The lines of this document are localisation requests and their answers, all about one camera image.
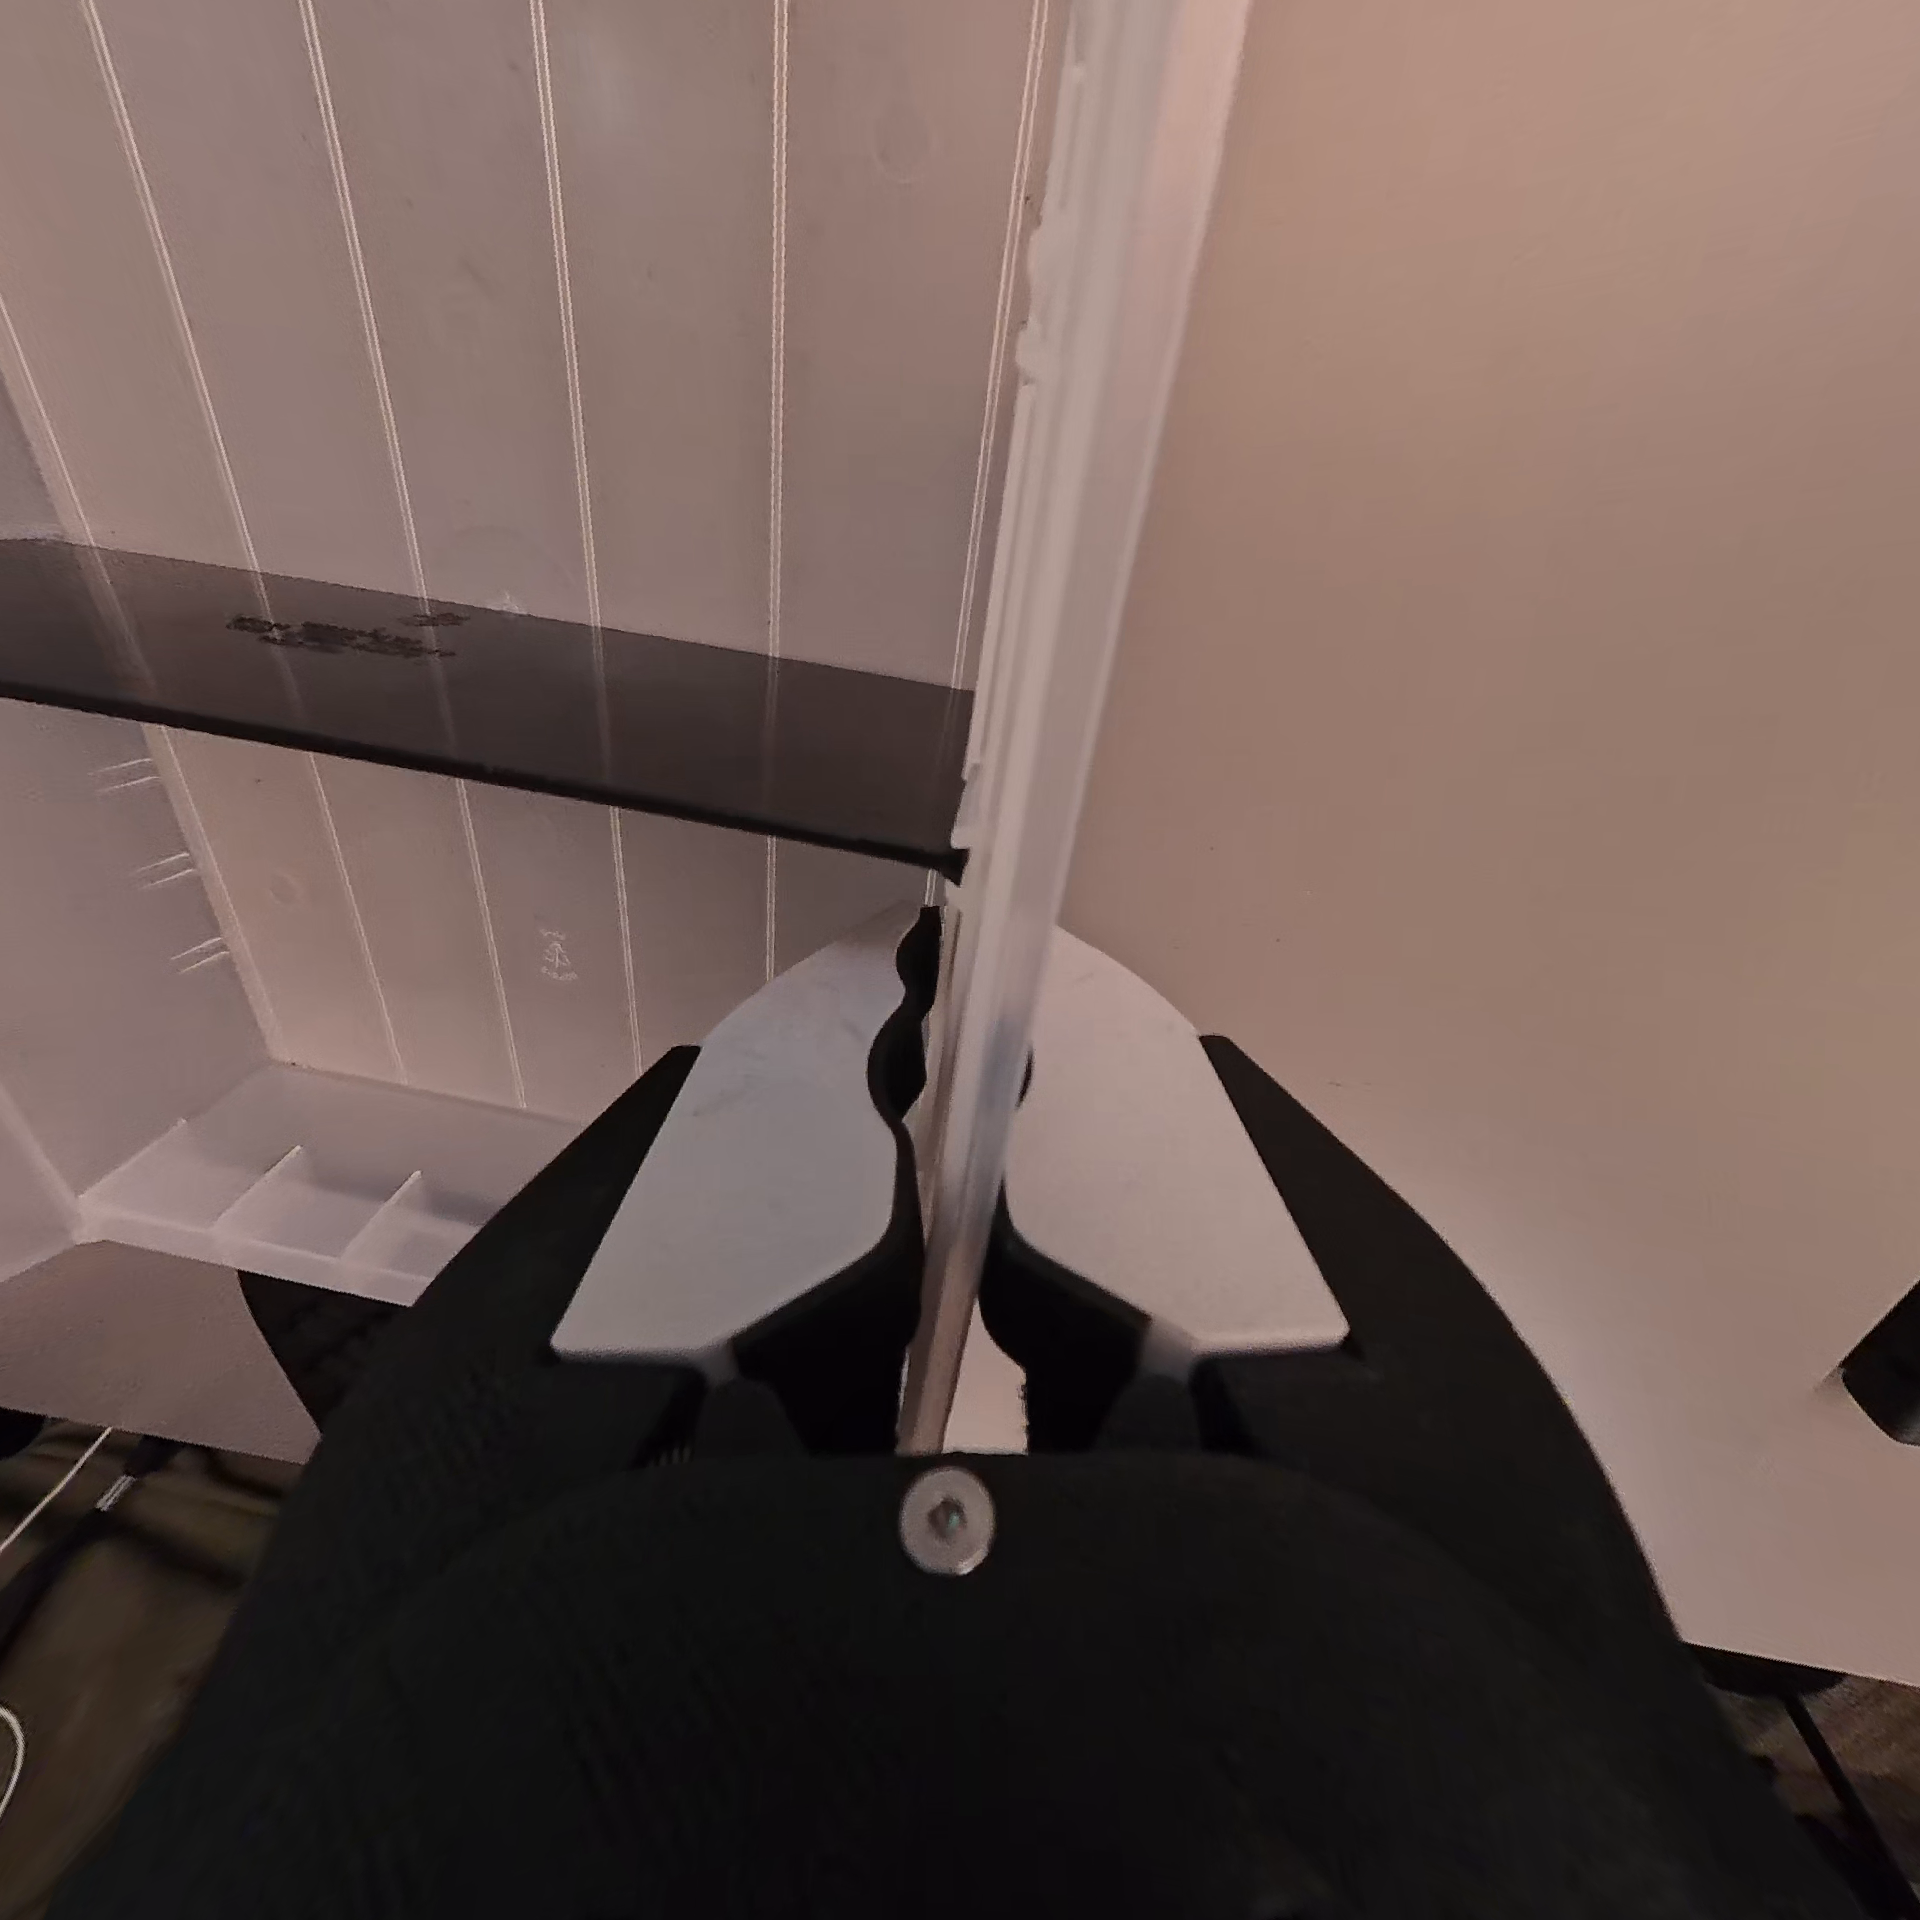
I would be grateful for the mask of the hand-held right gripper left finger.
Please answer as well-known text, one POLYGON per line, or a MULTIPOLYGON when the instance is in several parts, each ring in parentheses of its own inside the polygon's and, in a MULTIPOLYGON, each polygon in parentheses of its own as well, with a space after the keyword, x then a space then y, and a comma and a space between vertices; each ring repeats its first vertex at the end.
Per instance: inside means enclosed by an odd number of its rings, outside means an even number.
POLYGON ((711 1031, 554 1356, 751 1380, 810 1452, 895 1447, 922 1284, 904 1122, 925 1085, 941 942, 935 908, 885 908, 711 1031))

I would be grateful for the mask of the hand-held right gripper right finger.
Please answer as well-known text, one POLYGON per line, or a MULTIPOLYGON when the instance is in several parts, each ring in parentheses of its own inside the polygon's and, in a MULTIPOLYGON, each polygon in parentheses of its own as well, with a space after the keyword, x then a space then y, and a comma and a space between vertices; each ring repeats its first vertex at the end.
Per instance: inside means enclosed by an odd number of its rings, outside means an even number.
POLYGON ((1018 1372, 1029 1450, 1090 1447, 1138 1377, 1349 1340, 1194 1026, 1063 931, 975 1313, 1018 1372))

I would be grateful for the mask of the clear plastic bin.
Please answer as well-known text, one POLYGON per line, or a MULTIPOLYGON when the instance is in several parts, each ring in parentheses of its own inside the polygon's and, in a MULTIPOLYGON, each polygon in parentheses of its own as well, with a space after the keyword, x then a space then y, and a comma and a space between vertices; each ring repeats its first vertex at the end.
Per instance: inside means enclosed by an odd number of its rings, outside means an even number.
POLYGON ((591 1260, 733 1009, 941 916, 953 1402, 1247 4, 4 4, 4 540, 962 687, 958 877, 4 697, 4 1402, 198 1442, 167 1282, 591 1260))

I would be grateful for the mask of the black bin divider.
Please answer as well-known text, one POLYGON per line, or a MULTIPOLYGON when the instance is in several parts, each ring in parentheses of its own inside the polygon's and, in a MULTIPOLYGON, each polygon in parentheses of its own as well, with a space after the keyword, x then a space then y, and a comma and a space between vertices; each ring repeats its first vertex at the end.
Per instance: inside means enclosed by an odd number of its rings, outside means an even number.
POLYGON ((966 865, 972 694, 841 666, 9 537, 2 691, 945 877, 966 865))

